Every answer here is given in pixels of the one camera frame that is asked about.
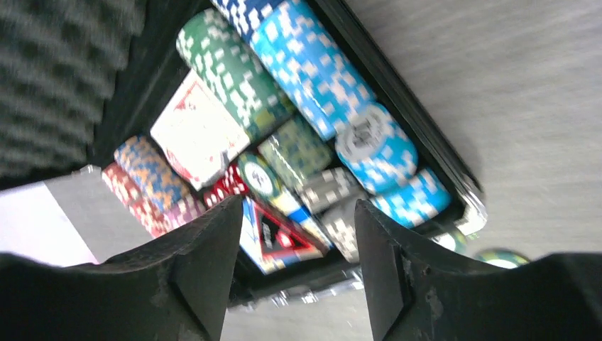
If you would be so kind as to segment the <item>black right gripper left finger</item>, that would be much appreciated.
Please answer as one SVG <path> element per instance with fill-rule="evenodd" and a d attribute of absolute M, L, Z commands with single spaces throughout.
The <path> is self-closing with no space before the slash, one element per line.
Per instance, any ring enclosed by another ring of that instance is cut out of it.
<path fill-rule="evenodd" d="M 101 264 L 1 255 L 2 340 L 218 340 L 242 199 Z"/>

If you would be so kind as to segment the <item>purple white chip roll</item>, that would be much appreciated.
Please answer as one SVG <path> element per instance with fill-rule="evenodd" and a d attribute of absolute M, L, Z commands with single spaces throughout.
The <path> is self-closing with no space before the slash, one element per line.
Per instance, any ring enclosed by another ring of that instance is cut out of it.
<path fill-rule="evenodd" d="M 203 202 L 196 196 L 189 194 L 178 200 L 169 209 L 164 211 L 165 219 L 168 221 L 168 231 L 181 227 L 206 212 Z"/>

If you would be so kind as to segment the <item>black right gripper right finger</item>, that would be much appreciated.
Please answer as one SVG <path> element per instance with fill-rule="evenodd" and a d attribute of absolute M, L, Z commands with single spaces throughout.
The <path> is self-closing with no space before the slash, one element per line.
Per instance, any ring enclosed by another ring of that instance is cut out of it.
<path fill-rule="evenodd" d="M 374 340 L 600 340 L 601 255 L 556 253 L 514 269 L 477 261 L 355 208 Z"/>

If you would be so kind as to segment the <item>black poker set case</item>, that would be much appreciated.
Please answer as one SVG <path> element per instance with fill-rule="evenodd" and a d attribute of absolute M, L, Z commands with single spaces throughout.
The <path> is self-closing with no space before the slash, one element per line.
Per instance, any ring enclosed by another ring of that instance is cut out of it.
<path fill-rule="evenodd" d="M 106 166 L 146 132 L 187 67 L 176 34 L 208 1 L 2 1 L 1 188 Z M 451 193 L 417 228 L 484 226 L 479 182 L 345 1 L 310 7 Z"/>

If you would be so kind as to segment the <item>red white chip roll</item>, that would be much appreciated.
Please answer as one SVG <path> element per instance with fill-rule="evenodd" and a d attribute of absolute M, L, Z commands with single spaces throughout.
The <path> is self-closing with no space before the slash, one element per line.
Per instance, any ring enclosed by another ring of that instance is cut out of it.
<path fill-rule="evenodd" d="M 102 179 L 152 238 L 161 237 L 172 229 L 164 214 L 144 196 L 137 184 L 118 163 L 113 162 L 108 165 L 102 171 Z"/>

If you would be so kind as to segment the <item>green chip stack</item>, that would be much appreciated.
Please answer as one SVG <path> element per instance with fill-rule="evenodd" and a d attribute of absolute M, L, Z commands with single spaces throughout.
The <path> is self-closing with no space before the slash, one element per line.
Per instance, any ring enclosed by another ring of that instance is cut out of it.
<path fill-rule="evenodd" d="M 258 150 L 292 190 L 323 171 L 333 159 L 330 147 L 301 116 L 283 124 L 259 145 Z"/>

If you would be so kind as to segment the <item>red playing card box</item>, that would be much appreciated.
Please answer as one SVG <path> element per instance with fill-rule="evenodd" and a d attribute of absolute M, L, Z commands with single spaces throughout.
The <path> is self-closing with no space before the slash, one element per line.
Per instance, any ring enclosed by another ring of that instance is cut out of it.
<path fill-rule="evenodd" d="M 188 72 L 150 129 L 169 164 L 196 190 L 212 184 L 250 138 L 198 74 Z"/>

